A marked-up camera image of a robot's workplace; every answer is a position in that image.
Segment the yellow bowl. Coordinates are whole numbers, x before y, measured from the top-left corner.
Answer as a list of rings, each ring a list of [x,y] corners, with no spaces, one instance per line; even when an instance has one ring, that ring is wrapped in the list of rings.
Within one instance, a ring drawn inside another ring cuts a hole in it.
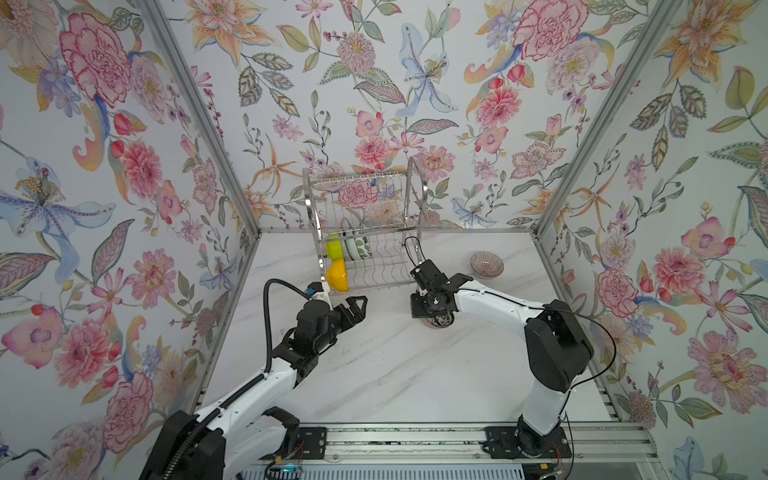
[[[337,292],[349,291],[346,262],[344,259],[335,260],[326,272],[327,283]]]

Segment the pink striped bowl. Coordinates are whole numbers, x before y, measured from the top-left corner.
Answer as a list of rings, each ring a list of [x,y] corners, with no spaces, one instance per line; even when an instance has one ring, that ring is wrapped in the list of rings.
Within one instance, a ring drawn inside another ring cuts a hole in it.
[[[504,272],[504,262],[496,254],[488,251],[478,251],[470,258],[470,267],[478,276],[496,278]]]

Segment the green leaf pattern bowl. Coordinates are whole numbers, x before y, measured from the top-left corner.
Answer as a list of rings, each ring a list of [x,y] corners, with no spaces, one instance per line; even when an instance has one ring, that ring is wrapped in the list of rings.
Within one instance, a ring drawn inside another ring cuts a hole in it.
[[[373,256],[370,242],[365,236],[355,238],[355,249],[361,260],[366,260]]]

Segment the lime green bowl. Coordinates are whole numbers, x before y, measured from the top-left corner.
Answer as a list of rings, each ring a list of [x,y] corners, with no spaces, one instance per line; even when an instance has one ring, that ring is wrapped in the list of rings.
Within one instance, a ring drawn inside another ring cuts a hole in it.
[[[345,259],[343,238],[339,234],[331,234],[325,248],[326,254],[332,262]]]

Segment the steel wire dish rack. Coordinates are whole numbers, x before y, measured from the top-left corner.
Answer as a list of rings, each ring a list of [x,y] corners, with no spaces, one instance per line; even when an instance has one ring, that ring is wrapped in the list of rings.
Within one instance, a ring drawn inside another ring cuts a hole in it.
[[[410,271],[423,260],[418,242],[425,220],[427,184],[414,160],[392,171],[347,175],[303,172],[303,193],[320,278],[332,261],[325,244],[331,234],[368,238],[373,256],[346,261],[349,291],[337,295],[400,287],[413,282]]]

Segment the black white floral bowl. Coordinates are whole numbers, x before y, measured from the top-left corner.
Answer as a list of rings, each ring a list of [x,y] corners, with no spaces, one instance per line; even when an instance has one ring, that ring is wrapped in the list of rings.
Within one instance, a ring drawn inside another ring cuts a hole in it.
[[[453,313],[447,313],[447,314],[441,314],[436,315],[433,317],[428,317],[423,320],[423,322],[430,328],[434,329],[445,329],[454,324],[455,316]]]

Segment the pale teal glass bowl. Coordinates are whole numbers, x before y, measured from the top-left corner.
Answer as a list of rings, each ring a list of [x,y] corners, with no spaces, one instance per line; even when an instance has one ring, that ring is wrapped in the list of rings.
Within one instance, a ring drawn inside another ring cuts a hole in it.
[[[348,240],[349,240],[349,243],[350,243],[350,249],[353,251],[354,261],[359,261],[361,259],[361,256],[360,256],[360,253],[359,253],[359,250],[358,250],[358,247],[357,247],[356,239],[355,238],[351,238],[351,239],[348,239]]]

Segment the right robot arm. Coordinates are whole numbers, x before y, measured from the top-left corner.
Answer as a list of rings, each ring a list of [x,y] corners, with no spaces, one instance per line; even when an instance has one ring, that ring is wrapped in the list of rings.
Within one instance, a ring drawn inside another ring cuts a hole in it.
[[[554,443],[576,377],[584,373],[594,349],[575,313],[560,300],[548,304],[518,299],[473,277],[443,273],[431,260],[410,271],[418,291],[411,313],[425,320],[452,320],[456,313],[481,317],[525,341],[534,383],[523,413],[510,434],[531,456]]]

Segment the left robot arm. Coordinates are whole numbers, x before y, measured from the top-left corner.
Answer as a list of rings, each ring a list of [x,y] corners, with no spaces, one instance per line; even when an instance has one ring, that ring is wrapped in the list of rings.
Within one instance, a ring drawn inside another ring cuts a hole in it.
[[[297,451],[300,420],[279,400],[308,377],[342,333],[365,320],[367,303],[365,296],[352,296],[333,306],[316,293],[253,377],[195,413],[166,420],[139,477],[233,479],[256,460]]]

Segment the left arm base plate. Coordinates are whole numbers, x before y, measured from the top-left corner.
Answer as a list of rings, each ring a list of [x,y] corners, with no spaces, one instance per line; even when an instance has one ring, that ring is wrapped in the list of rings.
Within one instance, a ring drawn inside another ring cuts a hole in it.
[[[261,460],[323,460],[328,440],[325,427],[299,427],[289,431],[281,446],[260,457]]]

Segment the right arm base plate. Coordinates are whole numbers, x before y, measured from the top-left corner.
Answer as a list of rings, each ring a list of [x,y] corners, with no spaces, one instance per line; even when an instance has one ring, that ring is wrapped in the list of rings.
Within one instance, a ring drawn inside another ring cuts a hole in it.
[[[482,450],[492,459],[570,459],[573,456],[561,426],[547,435],[516,425],[489,426],[484,434]]]

